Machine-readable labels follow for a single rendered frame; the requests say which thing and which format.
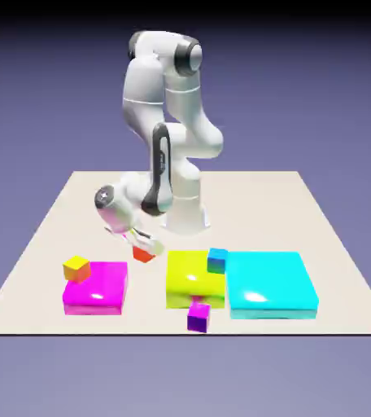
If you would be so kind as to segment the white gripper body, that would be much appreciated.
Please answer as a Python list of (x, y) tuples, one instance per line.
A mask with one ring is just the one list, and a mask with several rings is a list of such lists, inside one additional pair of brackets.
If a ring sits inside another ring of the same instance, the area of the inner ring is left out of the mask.
[(150, 255), (159, 256), (164, 251), (164, 245), (156, 237), (144, 231), (132, 228), (124, 236), (133, 247), (140, 248)]

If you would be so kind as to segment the small red cube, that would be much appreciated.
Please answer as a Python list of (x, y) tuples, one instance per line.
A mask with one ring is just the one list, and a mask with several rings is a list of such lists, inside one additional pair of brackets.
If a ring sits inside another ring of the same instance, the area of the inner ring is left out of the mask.
[(155, 255), (149, 254), (147, 251), (133, 246), (133, 258), (142, 263), (147, 263), (155, 258)]

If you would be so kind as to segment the small blue cube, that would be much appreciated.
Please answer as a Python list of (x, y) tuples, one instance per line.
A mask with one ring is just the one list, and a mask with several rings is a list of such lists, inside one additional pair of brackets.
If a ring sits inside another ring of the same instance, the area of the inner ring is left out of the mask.
[(213, 274), (224, 274), (229, 252), (223, 248), (210, 248), (207, 254), (207, 271)]

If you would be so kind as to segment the small orange cube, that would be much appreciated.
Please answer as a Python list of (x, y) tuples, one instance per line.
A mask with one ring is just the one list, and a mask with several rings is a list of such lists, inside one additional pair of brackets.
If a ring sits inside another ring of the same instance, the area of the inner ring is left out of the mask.
[(90, 263), (80, 256), (73, 256), (63, 263), (63, 274), (67, 281), (80, 283), (91, 275)]

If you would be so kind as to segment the small purple cube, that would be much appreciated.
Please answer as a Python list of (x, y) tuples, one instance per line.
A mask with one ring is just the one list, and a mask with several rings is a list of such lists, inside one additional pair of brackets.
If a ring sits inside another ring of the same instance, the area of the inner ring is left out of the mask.
[(206, 333), (211, 313), (211, 306), (193, 302), (187, 314), (187, 329)]

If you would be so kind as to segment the large yellow box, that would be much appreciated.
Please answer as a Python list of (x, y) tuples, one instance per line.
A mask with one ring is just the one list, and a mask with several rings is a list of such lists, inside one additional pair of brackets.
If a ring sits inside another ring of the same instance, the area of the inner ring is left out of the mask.
[(168, 252), (166, 307), (188, 309), (197, 301), (213, 309), (225, 307), (225, 275), (207, 270), (208, 250)]

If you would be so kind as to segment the large magenta box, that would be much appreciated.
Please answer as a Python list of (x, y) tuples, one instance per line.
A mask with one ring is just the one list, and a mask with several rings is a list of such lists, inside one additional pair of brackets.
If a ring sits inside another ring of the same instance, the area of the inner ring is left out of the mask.
[(86, 280), (68, 282), (62, 296), (66, 315), (121, 315), (128, 287), (128, 264), (94, 261)]

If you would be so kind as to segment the large cyan box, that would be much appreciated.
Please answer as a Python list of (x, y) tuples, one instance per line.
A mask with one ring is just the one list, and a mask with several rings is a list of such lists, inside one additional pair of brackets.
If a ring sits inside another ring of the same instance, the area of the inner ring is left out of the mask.
[(298, 252), (230, 252), (232, 319), (314, 319), (319, 298)]

